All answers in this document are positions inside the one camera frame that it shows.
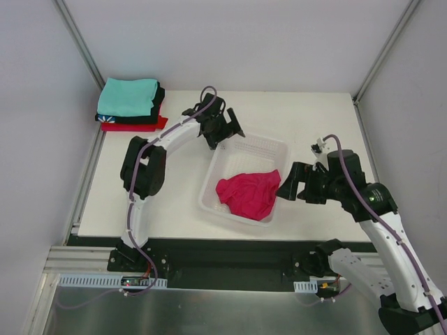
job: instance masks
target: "white plastic basket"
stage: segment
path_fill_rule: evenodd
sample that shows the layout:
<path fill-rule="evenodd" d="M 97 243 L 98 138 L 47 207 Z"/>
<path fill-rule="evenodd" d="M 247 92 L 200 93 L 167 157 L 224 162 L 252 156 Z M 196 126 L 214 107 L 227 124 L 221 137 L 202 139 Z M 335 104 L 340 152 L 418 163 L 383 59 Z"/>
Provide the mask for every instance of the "white plastic basket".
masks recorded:
<path fill-rule="evenodd" d="M 223 141 L 212 157 L 210 168 L 199 195 L 199 205 L 205 211 L 250 225 L 269 226 L 273 222 L 274 207 L 262 221 L 242 218 L 230 213 L 226 204 L 221 204 L 216 186 L 219 180 L 229 179 L 240 173 L 271 172 L 278 170 L 283 180 L 288 162 L 286 143 L 250 133 Z"/>

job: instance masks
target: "white tabletop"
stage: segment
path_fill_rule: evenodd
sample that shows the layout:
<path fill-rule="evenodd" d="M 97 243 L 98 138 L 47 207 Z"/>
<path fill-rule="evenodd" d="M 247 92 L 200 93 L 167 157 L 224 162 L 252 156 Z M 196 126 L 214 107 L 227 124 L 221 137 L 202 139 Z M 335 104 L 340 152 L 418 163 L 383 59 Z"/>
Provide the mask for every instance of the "white tabletop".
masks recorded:
<path fill-rule="evenodd" d="M 198 91 L 167 91 L 161 114 L 168 126 L 193 107 Z M 352 149 L 361 160 L 368 181 L 373 181 L 371 165 L 349 94 L 275 93 L 221 91 L 219 96 L 233 107 L 242 129 L 256 130 L 288 143 L 293 161 L 314 162 L 310 145 L 329 133 L 338 135 L 344 148 Z M 96 167 L 80 236 L 119 237 L 125 229 L 126 191 L 119 171 L 130 139 L 147 133 L 106 134 Z M 340 203 L 326 205 L 278 199 L 275 223 L 268 228 L 251 226 L 207 213 L 198 206 L 213 151 L 203 137 L 190 141 L 173 153 L 166 165 L 166 178 L 152 202 L 147 218 L 150 237 L 192 239 L 269 239 L 369 241 L 367 235 Z"/>

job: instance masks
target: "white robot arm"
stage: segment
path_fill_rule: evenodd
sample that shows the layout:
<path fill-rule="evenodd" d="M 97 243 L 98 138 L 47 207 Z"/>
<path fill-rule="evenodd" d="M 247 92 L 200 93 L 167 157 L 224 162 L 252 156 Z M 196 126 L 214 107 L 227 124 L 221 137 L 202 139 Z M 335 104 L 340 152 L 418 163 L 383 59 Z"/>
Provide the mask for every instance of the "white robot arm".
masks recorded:
<path fill-rule="evenodd" d="M 313 165 L 293 164 L 277 195 L 312 204 L 340 201 L 345 211 L 371 239 L 391 281 L 381 278 L 338 240 L 318 246 L 315 254 L 300 262 L 300 267 L 322 276 L 327 270 L 346 278 L 379 310 L 379 317 L 390 334 L 417 334 L 447 317 L 447 300 L 423 268 L 406 238 L 397 205 L 388 189 L 368 184 L 358 156 L 351 150 L 329 152 L 324 139 L 312 146 Z M 297 195 L 298 183 L 305 189 Z"/>
<path fill-rule="evenodd" d="M 175 131 L 167 134 L 154 144 L 155 147 L 161 148 L 166 152 L 166 158 L 171 155 L 175 150 L 179 149 L 183 144 L 197 138 L 200 135 L 200 124 L 194 119 L 186 122 L 187 116 L 182 116 L 179 119 L 180 127 Z M 157 136 L 149 137 L 148 142 L 151 142 L 158 138 Z M 131 211 L 131 230 L 135 241 L 139 247 L 143 246 L 147 242 L 147 218 L 150 217 L 150 203 L 152 197 L 147 197 L 142 200 L 139 196 L 135 197 L 134 201 L 128 197 L 128 207 L 133 202 L 133 210 Z M 129 239 L 129 234 L 125 232 L 122 235 L 123 242 L 130 247 L 133 247 L 132 241 Z"/>
<path fill-rule="evenodd" d="M 226 110 L 230 122 L 226 121 L 225 106 L 224 99 L 206 94 L 203 99 L 200 97 L 200 103 L 194 108 L 184 111 L 178 122 L 168 130 L 147 139 L 135 136 L 131 140 L 120 173 L 124 188 L 129 192 L 127 213 L 130 217 L 122 235 L 125 246 L 142 247 L 147 242 L 146 223 L 150 217 L 151 198 L 160 191 L 164 183 L 166 159 L 169 155 L 201 135 L 207 140 L 211 150 L 233 135 L 244 137 L 232 108 Z M 141 158 L 148 158 L 147 164 L 141 162 Z"/>

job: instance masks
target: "stack of folded clothes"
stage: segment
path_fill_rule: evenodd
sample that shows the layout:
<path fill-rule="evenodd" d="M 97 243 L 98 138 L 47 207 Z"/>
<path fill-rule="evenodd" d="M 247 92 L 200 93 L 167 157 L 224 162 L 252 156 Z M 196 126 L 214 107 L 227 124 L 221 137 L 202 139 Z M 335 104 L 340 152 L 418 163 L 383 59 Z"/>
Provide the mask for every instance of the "stack of folded clothes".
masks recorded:
<path fill-rule="evenodd" d="M 103 131 L 155 131 L 168 121 L 160 115 L 164 88 L 155 79 L 107 79 L 95 120 Z"/>

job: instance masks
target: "pink cloth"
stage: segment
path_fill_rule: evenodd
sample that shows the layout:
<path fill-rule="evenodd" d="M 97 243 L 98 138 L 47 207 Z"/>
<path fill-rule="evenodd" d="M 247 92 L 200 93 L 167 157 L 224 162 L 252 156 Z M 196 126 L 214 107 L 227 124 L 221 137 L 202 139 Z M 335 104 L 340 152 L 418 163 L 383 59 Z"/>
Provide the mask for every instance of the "pink cloth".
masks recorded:
<path fill-rule="evenodd" d="M 216 192 L 232 214 L 261 221 L 273 209 L 281 177 L 278 170 L 268 173 L 242 173 L 221 179 Z"/>

